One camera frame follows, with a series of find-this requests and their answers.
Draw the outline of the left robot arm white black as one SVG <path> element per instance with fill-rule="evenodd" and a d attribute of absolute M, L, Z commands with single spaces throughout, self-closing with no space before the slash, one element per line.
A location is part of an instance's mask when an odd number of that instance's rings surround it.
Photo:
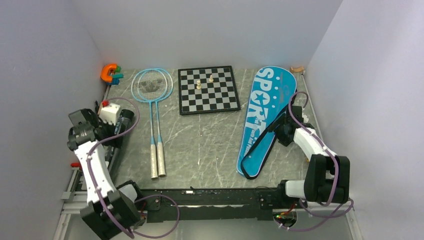
<path fill-rule="evenodd" d="M 138 185 L 129 180 L 116 187 L 105 160 L 105 146 L 115 146 L 121 135 L 100 120 L 88 108 L 68 115 L 72 127 L 68 132 L 68 148 L 80 162 L 86 183 L 86 207 L 80 210 L 82 220 L 102 240 L 120 233 L 133 239 L 131 228 L 141 221 L 138 209 L 144 196 Z"/>

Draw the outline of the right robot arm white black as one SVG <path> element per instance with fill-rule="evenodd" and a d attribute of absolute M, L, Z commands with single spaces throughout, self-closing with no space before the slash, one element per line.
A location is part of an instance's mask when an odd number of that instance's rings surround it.
<path fill-rule="evenodd" d="M 295 199 L 316 203 L 344 204 L 349 198 L 350 160 L 330 150 L 314 127 L 304 122 L 301 106 L 292 106 L 276 120 L 274 134 L 287 147 L 296 144 L 309 160 L 303 180 L 282 180 L 275 194 L 276 203 L 289 207 Z"/>

